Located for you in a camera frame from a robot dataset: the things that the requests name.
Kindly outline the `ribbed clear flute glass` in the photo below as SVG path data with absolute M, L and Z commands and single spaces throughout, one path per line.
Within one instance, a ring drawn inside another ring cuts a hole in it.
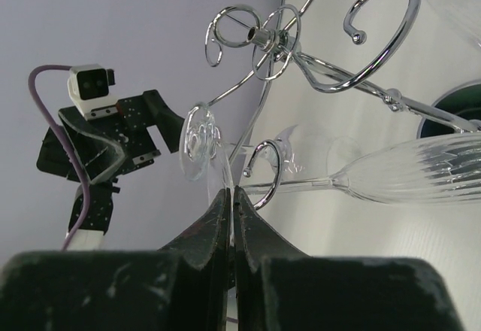
M 407 141 L 369 153 L 324 178 L 303 181 L 299 191 L 339 190 L 357 199 L 383 204 L 471 202 L 480 198 L 480 116 L 464 119 L 442 109 L 385 90 L 330 63 L 297 53 L 296 63 L 309 82 L 314 71 L 377 96 L 392 111 L 409 111 L 453 131 Z M 251 184 L 249 195 L 272 196 L 280 186 Z

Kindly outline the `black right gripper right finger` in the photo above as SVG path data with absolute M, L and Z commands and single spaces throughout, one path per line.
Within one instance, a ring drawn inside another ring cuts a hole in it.
M 234 192 L 241 330 L 459 330 L 435 268 L 417 258 L 312 257 Z

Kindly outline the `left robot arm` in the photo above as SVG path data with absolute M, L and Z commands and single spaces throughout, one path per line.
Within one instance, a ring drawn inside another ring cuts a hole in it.
M 161 152 L 148 128 L 157 127 L 171 153 L 179 150 L 184 119 L 157 90 L 120 99 L 84 118 L 74 107 L 59 110 L 60 129 L 74 150 L 89 185 L 89 209 L 80 230 L 104 236 L 113 213 L 119 176 L 151 166 Z

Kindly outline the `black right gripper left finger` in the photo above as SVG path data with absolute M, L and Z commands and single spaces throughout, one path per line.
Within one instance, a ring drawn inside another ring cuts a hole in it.
M 1 270 L 3 330 L 223 330 L 231 192 L 157 251 L 35 251 Z

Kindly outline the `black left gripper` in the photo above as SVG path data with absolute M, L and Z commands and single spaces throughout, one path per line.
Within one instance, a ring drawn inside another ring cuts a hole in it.
M 157 90 L 120 99 L 91 120 L 74 106 L 60 109 L 59 119 L 90 184 L 112 182 L 153 164 L 160 150 L 147 131 L 151 126 L 159 130 L 169 151 L 176 153 L 184 123 Z

